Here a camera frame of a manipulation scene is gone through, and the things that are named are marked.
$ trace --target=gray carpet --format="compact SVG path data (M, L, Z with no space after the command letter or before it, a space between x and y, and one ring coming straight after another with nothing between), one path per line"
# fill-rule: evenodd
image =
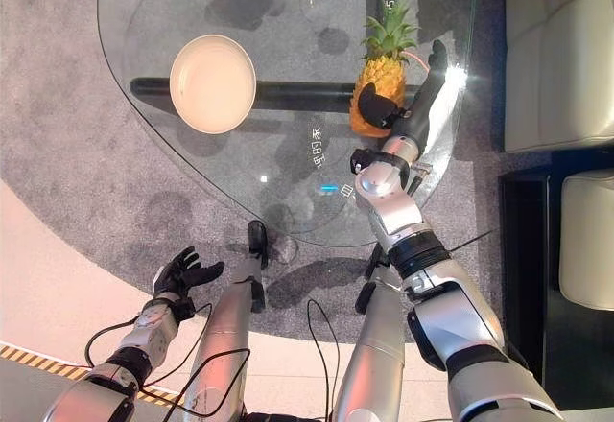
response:
M0 172L28 207L85 257L143 290L161 263L190 244L204 262L236 264L252 216L152 140L108 71L96 0L2 0L0 20ZM455 158L424 209L448 247L498 228L498 174L548 161L498 152L503 27L503 0L478 0ZM254 316L252 329L308 338L305 303L312 296L338 337L354 341L361 318L353 304L371 246L272 239L264 277L269 309ZM456 256L501 312L498 233ZM215 301L225 280L195 290L195 302Z

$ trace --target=white plate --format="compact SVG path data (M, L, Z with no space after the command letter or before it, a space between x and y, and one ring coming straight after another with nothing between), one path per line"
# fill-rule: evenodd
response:
M220 134L246 119L256 96L256 74L239 43L203 35L179 51L171 69L171 99L193 129Z

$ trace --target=wire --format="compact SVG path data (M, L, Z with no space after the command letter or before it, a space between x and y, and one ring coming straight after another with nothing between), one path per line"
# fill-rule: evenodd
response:
M481 238L485 237L486 235L489 235L493 232L494 230L488 230L487 232L484 232L481 235L478 235L477 237L472 238L471 240L467 240L466 242L464 242L462 245L458 245L457 247L454 247L450 250L448 250L448 252L455 252L458 251L459 249L461 249L462 247L465 247L467 245L472 244L473 242L477 242L478 240L480 240Z
M332 395L330 394L330 388L328 385L328 368L326 367L326 360L324 359L324 355L322 353L321 348L319 348L318 340L316 339L316 335L314 334L314 330L311 326L310 306L312 303L316 304L319 311L322 313L322 316L324 317L326 324L328 324L328 329L330 330L331 334L333 335L333 339L335 340L335 346L337 347L337 368L335 369L335 380L333 381L333 394ZM341 352L339 350L339 342L337 341L337 336L335 335L335 331L333 330L333 327L331 326L330 321L328 320L328 316L326 316L326 313L324 312L324 309L322 309L321 305L319 305L318 302L313 298L310 298L307 301L307 326L309 327L309 332L311 333L311 337L313 338L314 343L316 344L316 348L318 349L319 357L321 358L322 365L324 366L324 378L326 380L326 405L325 405L326 412L324 414L326 414L326 418L328 419L329 399L330 399L330 407L334 406L335 387L337 386L337 378L339 377L339 361L340 361Z
M105 329L101 329L96 334L94 334L91 338L89 338L89 340L87 341L87 344L85 345L85 350L84 350L85 361L87 362L87 364L89 364L91 367L94 367L94 363L92 362L92 358L89 355L89 349L91 348L92 344L94 343L94 340L99 338L101 335L108 333L109 331L114 331L116 329L125 328L126 326L130 326L131 324L134 324L136 322L136 320L140 317L140 315L141 314L138 314L137 316L135 316L133 319L131 319L129 321L125 321L123 323L114 324L112 326L108 326Z
M424 70L426 70L427 72L429 72L429 70L430 70L429 66L428 66L428 65L426 65L426 64L424 63L424 61L423 61L421 58L419 58L417 55L415 55L414 53L410 53L409 51L402 51L402 52L401 52L401 54L402 54L402 55L405 55L405 56L409 56L410 58L415 59L415 60L416 60L416 61L417 61L417 62L418 62L418 63L419 63L421 66L422 66L422 68L423 68Z
M169 408L169 410L166 413L166 416L164 417L164 419L162 419L162 422L168 422L168 420L171 418L171 415L173 415L173 411L176 408L178 408L178 407L181 407L182 409L187 410L187 408L185 408L185 407L183 407L182 405L179 404L179 400L181 399L183 394L187 391L188 387L192 384L192 382L194 382L194 380L199 376L201 371L204 369L205 366L207 366L207 364L209 362L211 362L212 360L215 360L216 358L220 358L220 357L223 357L223 356L226 356L226 355L232 355L233 353L241 353L241 352L246 352L247 353L246 357L243 360L243 362L241 363L241 365L239 366L239 369L237 370L237 372L235 373L234 377L232 378L232 381L230 381L230 385L228 386L228 389L226 390L226 393L222 397L222 401L220 402L218 407L215 408L212 412L208 412L208 413L204 413L204 414L200 414L200 413L197 413L197 412L194 413L194 411L190 411L190 410L189 410L189 412L191 414L193 414L193 415L196 415L197 417L211 417L218 410L220 410L220 408L224 404L224 401L226 400L226 397L228 396L228 393L230 393L230 391L232 390L232 387L234 386L234 383L239 378L239 375L241 374L241 371L243 370L243 368L245 367L246 363L248 362L249 355L251 355L251 351L248 348L236 348L234 350L227 350L225 352L216 353L214 355L211 355L204 362L202 362L201 365L197 368L197 370L194 373L192 373L192 375L190 376L190 379L188 379L188 382L185 383L185 386L183 386L183 388L179 392L179 395L177 395L177 398L173 402L173 405Z
M209 317L211 315L211 310L213 309L213 306L211 305L211 302L207 302L206 304L204 304L202 307L199 307L195 312L195 314L199 314L202 310L204 310L206 307L209 307L209 313L207 314L207 316Z
M173 370L167 372L166 374L164 374L162 377L159 377L157 379L155 379L154 381L151 381L147 384L145 384L143 387L150 387L153 384L157 384L160 381L163 381L164 379L166 379L167 377L169 377L171 374L173 374L174 372L177 372L184 364L185 362L188 361L188 358L190 358L190 355L192 355L192 352L194 352L194 349L196 348L196 346L199 344L199 342L201 341L202 336L204 335L204 332L207 329L207 323L209 322L209 317L211 316L211 311L213 310L213 305L211 305L211 302L207 302L206 304L204 304L202 307L200 307L196 313L200 312L201 310L203 310L205 307L209 307L209 313L207 314L207 321L204 323L204 326L202 326L202 330L201 333L199 334L199 336L196 338L196 341L194 342L194 345L192 345L192 348L190 348L190 351L188 352L188 354L185 356L185 358L183 359L183 361L177 366L175 367Z
M169 400L167 398L164 398L163 396L156 395L155 393L151 393L150 391L144 388L141 388L140 392L147 396L151 396L152 398L155 398L156 400L163 401L169 406L172 406L175 403L175 400ZM177 405L177 409L182 410L183 412L187 412L188 414L194 415L196 417L202 417L205 415L205 414L201 414L200 412L196 412L195 410L190 410L189 408L186 408L183 405Z

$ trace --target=glass table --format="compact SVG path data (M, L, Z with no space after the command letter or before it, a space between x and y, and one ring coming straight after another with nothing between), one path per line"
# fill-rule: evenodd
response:
M414 195L424 205L454 147L474 0L401 1L419 26L406 105L426 78L434 39L450 64L421 160L433 171ZM348 107L364 63L366 17L381 17L382 8L380 0L98 0L98 24L108 66L156 141L267 225L312 244L359 246L374 237L356 206L349 158L378 141L351 131ZM253 110L226 134L189 128L169 96L175 56L206 34L238 41L258 79Z

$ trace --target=pineapple leaves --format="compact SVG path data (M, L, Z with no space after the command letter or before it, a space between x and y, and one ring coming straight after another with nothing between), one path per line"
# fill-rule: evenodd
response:
M366 27L369 28L367 38L363 40L366 46L366 59L378 59L386 56L393 60L405 60L401 53L406 48L415 47L416 43L410 34L417 27L404 22L409 7L401 4L399 0L390 8L382 1L382 22L369 16Z
M366 19L366 26L373 31L374 36L380 41L387 35L384 26L374 17L369 16Z

